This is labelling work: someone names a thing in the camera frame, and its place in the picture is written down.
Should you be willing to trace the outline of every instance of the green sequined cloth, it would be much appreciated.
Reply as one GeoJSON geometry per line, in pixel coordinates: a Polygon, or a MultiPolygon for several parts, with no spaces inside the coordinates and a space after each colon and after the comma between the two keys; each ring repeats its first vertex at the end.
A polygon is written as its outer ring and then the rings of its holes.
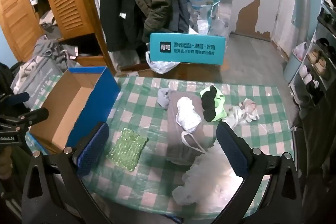
{"type": "Polygon", "coordinates": [[[147,141],[148,138],[141,137],[133,130],[124,128],[107,158],[132,172],[138,164],[141,151],[147,141]]]}

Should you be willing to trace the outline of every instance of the metal bolt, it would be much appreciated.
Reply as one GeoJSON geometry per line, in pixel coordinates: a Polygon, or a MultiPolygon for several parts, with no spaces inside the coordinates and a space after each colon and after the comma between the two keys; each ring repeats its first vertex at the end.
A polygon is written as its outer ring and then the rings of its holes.
{"type": "Polygon", "coordinates": [[[39,155],[41,155],[41,152],[40,152],[40,151],[35,151],[35,152],[33,153],[33,157],[34,157],[34,158],[37,158],[39,155]]]}
{"type": "Polygon", "coordinates": [[[285,158],[287,158],[287,159],[291,159],[291,157],[292,157],[292,155],[290,154],[290,153],[288,153],[288,152],[285,152],[285,158]]]}
{"type": "Polygon", "coordinates": [[[260,155],[261,154],[261,150],[259,148],[253,148],[252,149],[252,152],[255,154],[255,155],[260,155]]]}
{"type": "Polygon", "coordinates": [[[63,150],[63,152],[64,152],[65,154],[69,154],[69,153],[72,152],[72,148],[71,148],[71,147],[66,147],[66,148],[63,150]]]}

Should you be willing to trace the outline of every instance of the black jacket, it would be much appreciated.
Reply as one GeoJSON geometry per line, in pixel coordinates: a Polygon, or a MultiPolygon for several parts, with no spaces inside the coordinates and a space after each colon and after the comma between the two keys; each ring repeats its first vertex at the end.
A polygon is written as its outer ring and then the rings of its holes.
{"type": "Polygon", "coordinates": [[[142,16],[135,0],[100,0],[100,21],[110,52],[143,44],[142,16]]]}

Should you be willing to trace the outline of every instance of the gray sock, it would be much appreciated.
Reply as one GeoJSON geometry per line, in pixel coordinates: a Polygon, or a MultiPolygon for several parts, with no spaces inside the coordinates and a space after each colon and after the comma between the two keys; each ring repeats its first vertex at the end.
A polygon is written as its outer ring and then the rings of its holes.
{"type": "Polygon", "coordinates": [[[159,89],[157,92],[157,102],[165,110],[168,109],[168,105],[170,102],[170,99],[169,99],[170,92],[171,92],[170,88],[162,88],[162,89],[159,89]]]}

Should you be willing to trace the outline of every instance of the white logo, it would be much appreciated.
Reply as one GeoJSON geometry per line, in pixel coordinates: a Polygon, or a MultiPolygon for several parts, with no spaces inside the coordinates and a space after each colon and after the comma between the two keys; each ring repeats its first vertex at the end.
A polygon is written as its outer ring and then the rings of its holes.
{"type": "Polygon", "coordinates": [[[14,137],[0,137],[0,141],[15,141],[14,137]]]}

